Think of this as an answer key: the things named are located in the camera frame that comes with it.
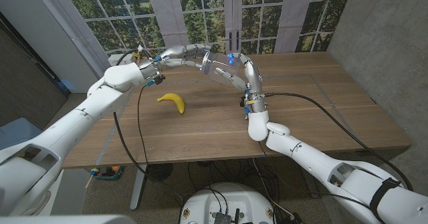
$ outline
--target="window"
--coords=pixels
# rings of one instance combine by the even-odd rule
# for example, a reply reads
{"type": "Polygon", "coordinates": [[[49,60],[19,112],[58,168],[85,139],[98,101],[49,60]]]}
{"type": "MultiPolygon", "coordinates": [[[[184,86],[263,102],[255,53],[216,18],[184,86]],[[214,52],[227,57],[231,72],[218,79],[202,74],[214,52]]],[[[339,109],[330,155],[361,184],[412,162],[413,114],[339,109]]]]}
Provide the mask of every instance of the window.
{"type": "Polygon", "coordinates": [[[310,0],[296,52],[326,51],[347,0],[310,0]]]}
{"type": "Polygon", "coordinates": [[[150,0],[71,0],[107,54],[139,44],[157,55],[165,49],[150,0]]]}
{"type": "Polygon", "coordinates": [[[209,43],[225,53],[224,0],[180,0],[190,43],[209,43]]]}
{"type": "Polygon", "coordinates": [[[242,0],[242,53],[274,52],[283,2],[242,0]]]}

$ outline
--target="yellow banana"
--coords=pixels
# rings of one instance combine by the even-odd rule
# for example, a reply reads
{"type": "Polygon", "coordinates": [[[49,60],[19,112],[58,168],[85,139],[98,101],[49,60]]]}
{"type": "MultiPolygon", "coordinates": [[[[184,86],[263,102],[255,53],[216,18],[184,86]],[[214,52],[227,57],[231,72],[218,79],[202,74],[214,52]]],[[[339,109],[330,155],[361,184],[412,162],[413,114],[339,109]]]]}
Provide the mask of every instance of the yellow banana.
{"type": "Polygon", "coordinates": [[[165,94],[162,98],[158,99],[158,102],[162,100],[174,101],[175,104],[177,105],[177,109],[179,110],[180,114],[183,114],[185,112],[185,102],[178,94],[174,94],[174,93],[165,94]]]}

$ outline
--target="black strap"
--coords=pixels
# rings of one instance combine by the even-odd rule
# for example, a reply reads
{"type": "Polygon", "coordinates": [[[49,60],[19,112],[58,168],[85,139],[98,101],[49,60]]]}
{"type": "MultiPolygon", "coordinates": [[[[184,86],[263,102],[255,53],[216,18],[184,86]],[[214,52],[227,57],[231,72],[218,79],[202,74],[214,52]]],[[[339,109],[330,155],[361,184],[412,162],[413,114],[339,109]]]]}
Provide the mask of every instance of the black strap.
{"type": "Polygon", "coordinates": [[[387,193],[389,189],[394,189],[400,185],[399,181],[393,180],[391,177],[384,180],[382,185],[377,189],[376,193],[373,195],[372,201],[370,202],[370,210],[373,212],[373,215],[383,224],[385,224],[379,214],[377,213],[377,207],[379,206],[380,201],[383,196],[387,193]]]}

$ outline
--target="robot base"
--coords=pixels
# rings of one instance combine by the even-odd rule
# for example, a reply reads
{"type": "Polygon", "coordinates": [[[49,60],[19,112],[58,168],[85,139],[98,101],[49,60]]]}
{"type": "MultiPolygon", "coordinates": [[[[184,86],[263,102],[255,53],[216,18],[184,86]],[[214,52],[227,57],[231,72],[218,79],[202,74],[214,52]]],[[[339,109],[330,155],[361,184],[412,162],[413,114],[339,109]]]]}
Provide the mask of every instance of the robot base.
{"type": "Polygon", "coordinates": [[[257,191],[239,183],[216,183],[211,188],[220,192],[227,200],[211,190],[203,189],[195,193],[183,207],[180,223],[233,223],[239,215],[239,223],[273,223],[273,208],[270,202],[257,191]]]}

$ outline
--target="wall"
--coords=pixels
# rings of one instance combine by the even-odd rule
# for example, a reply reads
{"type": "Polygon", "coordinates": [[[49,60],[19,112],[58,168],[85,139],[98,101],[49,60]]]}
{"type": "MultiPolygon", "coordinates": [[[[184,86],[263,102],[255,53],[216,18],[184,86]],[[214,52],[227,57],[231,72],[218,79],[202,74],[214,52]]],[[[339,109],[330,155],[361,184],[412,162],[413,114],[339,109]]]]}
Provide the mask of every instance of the wall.
{"type": "Polygon", "coordinates": [[[84,93],[95,75],[41,0],[0,0],[6,16],[73,93],[84,93]]]}
{"type": "Polygon", "coordinates": [[[42,129],[67,98],[0,25],[0,126],[24,117],[42,129]]]}
{"type": "Polygon", "coordinates": [[[428,0],[348,0],[328,52],[412,140],[395,163],[428,195],[428,0]]]}

